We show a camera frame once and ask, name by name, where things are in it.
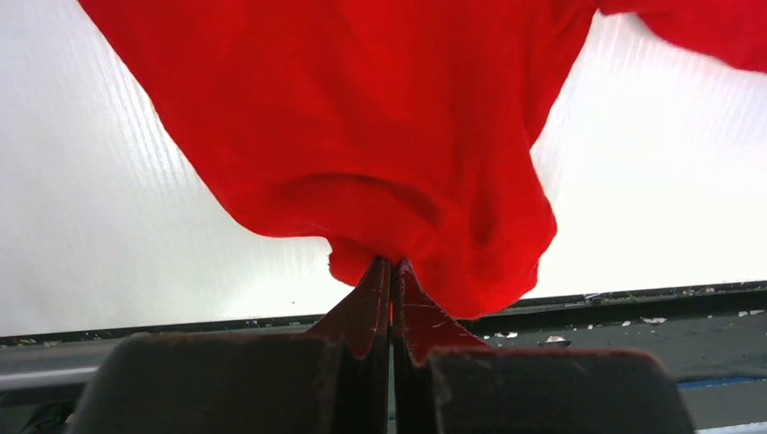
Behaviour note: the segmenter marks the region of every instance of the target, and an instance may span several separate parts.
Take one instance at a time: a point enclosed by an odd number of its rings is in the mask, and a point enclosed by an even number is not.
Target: red garment
[[[764,0],[80,0],[223,208],[323,236],[355,284],[412,259],[447,312],[507,307],[554,217],[529,150],[598,6],[767,71]]]

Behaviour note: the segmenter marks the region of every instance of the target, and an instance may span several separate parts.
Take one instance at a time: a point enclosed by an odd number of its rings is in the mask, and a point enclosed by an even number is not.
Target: red cloth
[[[529,149],[598,6],[767,70],[764,0],[80,0],[239,224],[323,236],[355,284],[412,259],[447,312],[507,307],[554,217]]]

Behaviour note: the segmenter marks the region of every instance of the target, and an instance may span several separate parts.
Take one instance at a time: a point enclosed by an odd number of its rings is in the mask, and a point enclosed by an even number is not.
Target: white tabletop
[[[324,240],[222,210],[75,0],[0,11],[0,335],[316,314],[348,292]],[[598,15],[534,158],[560,231],[530,297],[767,279],[767,75]]]

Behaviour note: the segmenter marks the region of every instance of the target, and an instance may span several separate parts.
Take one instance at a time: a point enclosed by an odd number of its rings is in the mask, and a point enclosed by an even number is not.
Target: black frame
[[[688,383],[682,394],[697,427],[706,429],[767,420],[767,382],[761,381],[767,379],[764,309],[767,282],[744,282],[525,299],[501,313],[462,324],[474,335],[487,337],[493,346],[614,346],[650,351],[673,378]],[[320,317],[0,338],[0,407],[76,401],[103,357],[121,338],[135,333],[295,333]],[[692,383],[700,381],[716,385]]]

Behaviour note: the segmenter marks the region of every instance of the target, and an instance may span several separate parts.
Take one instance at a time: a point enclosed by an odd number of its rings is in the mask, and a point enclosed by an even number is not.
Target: white debris
[[[659,317],[659,318],[645,318],[642,317],[642,321],[646,322],[647,324],[663,324],[666,322],[666,318]]]

